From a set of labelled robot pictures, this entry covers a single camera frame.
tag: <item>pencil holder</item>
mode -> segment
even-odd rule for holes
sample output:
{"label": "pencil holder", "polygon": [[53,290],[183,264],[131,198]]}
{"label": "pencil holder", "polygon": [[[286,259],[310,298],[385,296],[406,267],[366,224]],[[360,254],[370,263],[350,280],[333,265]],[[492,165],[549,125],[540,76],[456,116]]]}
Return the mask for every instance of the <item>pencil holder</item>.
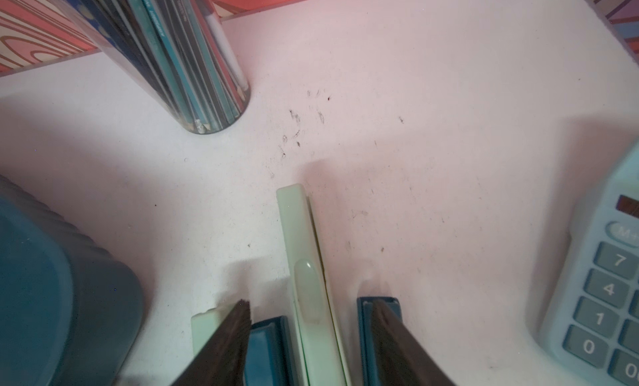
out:
{"label": "pencil holder", "polygon": [[250,89],[210,0],[50,0],[188,131],[213,134]]}

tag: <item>light blue calculator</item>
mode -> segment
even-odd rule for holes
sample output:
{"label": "light blue calculator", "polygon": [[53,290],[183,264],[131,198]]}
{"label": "light blue calculator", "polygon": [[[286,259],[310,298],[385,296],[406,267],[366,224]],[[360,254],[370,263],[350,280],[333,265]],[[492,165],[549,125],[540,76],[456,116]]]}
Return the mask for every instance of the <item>light blue calculator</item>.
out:
{"label": "light blue calculator", "polygon": [[539,342],[597,386],[639,386],[639,142],[576,206]]}

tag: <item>patterned wall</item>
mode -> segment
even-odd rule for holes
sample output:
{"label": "patterned wall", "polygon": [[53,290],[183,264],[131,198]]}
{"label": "patterned wall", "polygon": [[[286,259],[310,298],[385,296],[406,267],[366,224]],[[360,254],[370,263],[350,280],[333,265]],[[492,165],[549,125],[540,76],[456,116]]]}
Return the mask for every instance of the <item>patterned wall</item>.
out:
{"label": "patterned wall", "polygon": [[639,57],[639,0],[592,0]]}
{"label": "patterned wall", "polygon": [[[232,15],[291,0],[212,0]],[[639,57],[639,0],[592,0]],[[47,0],[0,0],[0,72],[96,49]]]}
{"label": "patterned wall", "polygon": [[0,72],[92,49],[48,0],[0,0]]}

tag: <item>orange wavy pattern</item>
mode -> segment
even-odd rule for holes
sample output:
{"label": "orange wavy pattern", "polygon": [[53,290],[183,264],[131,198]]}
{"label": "orange wavy pattern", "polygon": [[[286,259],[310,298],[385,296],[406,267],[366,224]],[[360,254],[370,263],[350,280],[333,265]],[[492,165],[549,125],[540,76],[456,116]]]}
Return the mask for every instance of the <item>orange wavy pattern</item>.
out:
{"label": "orange wavy pattern", "polygon": [[0,72],[93,49],[48,0],[0,0]]}

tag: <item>calculator button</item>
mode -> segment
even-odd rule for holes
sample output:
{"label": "calculator button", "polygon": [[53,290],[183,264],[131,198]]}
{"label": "calculator button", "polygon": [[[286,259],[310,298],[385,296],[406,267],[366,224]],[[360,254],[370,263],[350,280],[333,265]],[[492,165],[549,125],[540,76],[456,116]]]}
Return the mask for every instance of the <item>calculator button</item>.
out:
{"label": "calculator button", "polygon": [[639,360],[621,350],[615,350],[608,373],[628,386],[639,386]]}
{"label": "calculator button", "polygon": [[597,368],[603,368],[608,353],[606,342],[574,325],[568,328],[563,348]]}
{"label": "calculator button", "polygon": [[574,312],[574,320],[605,337],[612,337],[619,322],[619,315],[603,305],[582,297]]}
{"label": "calculator button", "polygon": [[639,258],[624,249],[602,242],[595,256],[595,264],[622,278],[632,279],[639,267]]}
{"label": "calculator button", "polygon": [[604,274],[599,270],[590,270],[586,286],[583,288],[588,294],[600,298],[615,307],[623,307],[628,294],[628,285],[617,278]]}
{"label": "calculator button", "polygon": [[624,245],[639,247],[639,230],[629,227],[621,222],[611,222],[606,225],[608,236]]}
{"label": "calculator button", "polygon": [[633,301],[630,303],[630,315],[639,318],[639,290],[635,291]]}
{"label": "calculator button", "polygon": [[626,320],[619,336],[619,344],[639,353],[639,323]]}

